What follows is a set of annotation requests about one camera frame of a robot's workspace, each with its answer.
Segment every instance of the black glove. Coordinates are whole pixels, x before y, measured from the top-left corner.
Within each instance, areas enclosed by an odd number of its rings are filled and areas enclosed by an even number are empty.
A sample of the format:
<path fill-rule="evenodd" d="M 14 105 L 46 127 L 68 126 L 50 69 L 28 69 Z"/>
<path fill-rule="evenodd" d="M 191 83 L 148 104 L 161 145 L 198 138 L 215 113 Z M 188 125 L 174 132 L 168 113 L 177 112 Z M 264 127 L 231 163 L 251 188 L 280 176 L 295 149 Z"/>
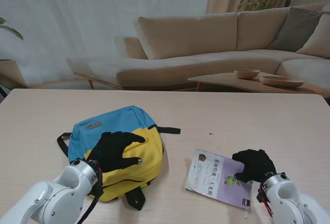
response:
<path fill-rule="evenodd" d="M 244 183 L 250 180 L 262 183 L 276 174 L 273 162 L 262 149 L 240 151 L 233 154 L 233 160 L 244 163 L 243 172 L 235 174 L 235 177 Z"/>
<path fill-rule="evenodd" d="M 103 173 L 141 164 L 141 158 L 123 158 L 125 148 L 133 142 L 144 143 L 145 139 L 129 132 L 104 132 L 87 161 L 97 161 Z"/>

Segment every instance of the coffee table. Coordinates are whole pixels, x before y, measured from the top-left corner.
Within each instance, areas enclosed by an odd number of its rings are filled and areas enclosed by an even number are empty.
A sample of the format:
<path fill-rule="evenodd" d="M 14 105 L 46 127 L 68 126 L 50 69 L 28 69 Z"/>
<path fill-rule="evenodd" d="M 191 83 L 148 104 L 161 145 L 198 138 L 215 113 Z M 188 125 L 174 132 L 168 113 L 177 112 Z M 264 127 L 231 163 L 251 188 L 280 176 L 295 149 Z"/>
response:
<path fill-rule="evenodd" d="M 276 88 L 264 85 L 259 81 L 261 76 L 275 76 L 260 72 L 260 74 L 253 79 L 237 79 L 234 73 L 221 73 L 215 75 L 196 76 L 189 78 L 189 81 L 198 82 L 196 91 L 201 91 L 202 88 L 210 86 L 210 84 L 232 87 L 236 89 L 245 90 L 252 93 L 281 93 L 281 94 L 319 94 L 323 98 L 330 98 L 330 89 L 322 88 L 317 85 L 304 83 L 298 88 Z"/>
<path fill-rule="evenodd" d="M 84 223 L 270 224 L 255 198 L 245 220 L 243 210 L 185 190 L 195 148 L 226 157 L 262 148 L 278 171 L 330 211 L 330 107 L 319 95 L 14 90 L 0 104 L 0 215 L 34 183 L 56 178 L 68 165 L 58 135 L 86 118 L 130 105 L 143 108 L 160 126 L 181 128 L 181 134 L 161 135 L 164 161 L 159 177 L 143 189 L 142 211 L 124 199 L 100 202 Z M 87 197 L 83 211 L 90 202 Z"/>

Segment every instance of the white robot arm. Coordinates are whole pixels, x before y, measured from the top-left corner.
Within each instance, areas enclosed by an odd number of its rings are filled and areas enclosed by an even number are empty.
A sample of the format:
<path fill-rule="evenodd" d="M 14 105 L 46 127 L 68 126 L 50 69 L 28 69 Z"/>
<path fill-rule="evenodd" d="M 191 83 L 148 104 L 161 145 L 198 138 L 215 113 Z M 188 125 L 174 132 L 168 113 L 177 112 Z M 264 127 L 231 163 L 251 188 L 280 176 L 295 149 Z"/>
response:
<path fill-rule="evenodd" d="M 300 193 L 285 174 L 277 174 L 261 184 L 272 211 L 267 203 L 274 224 L 326 224 L 330 214 L 313 197 Z"/>
<path fill-rule="evenodd" d="M 26 224 L 30 218 L 42 224 L 73 224 L 97 181 L 97 171 L 86 161 L 76 160 L 55 180 L 32 186 L 0 224 Z"/>

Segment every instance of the book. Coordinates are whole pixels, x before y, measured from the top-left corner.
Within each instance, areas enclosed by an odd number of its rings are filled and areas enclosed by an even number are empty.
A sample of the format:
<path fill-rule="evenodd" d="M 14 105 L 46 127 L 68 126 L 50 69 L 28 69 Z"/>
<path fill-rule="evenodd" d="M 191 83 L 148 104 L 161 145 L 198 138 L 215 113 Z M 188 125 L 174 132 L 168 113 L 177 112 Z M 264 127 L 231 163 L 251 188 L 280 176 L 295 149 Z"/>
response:
<path fill-rule="evenodd" d="M 252 185 L 234 177 L 243 169 L 241 162 L 195 149 L 185 188 L 248 210 Z"/>

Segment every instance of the plate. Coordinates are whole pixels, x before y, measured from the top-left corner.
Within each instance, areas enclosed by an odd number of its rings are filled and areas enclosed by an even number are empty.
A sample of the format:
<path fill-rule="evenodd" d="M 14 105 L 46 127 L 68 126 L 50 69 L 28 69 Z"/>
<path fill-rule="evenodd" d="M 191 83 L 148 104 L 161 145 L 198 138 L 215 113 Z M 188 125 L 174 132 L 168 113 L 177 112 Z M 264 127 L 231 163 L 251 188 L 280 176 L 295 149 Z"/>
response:
<path fill-rule="evenodd" d="M 292 88 L 300 87 L 302 84 L 304 84 L 304 81 L 283 76 L 261 76 L 260 82 L 266 85 Z"/>

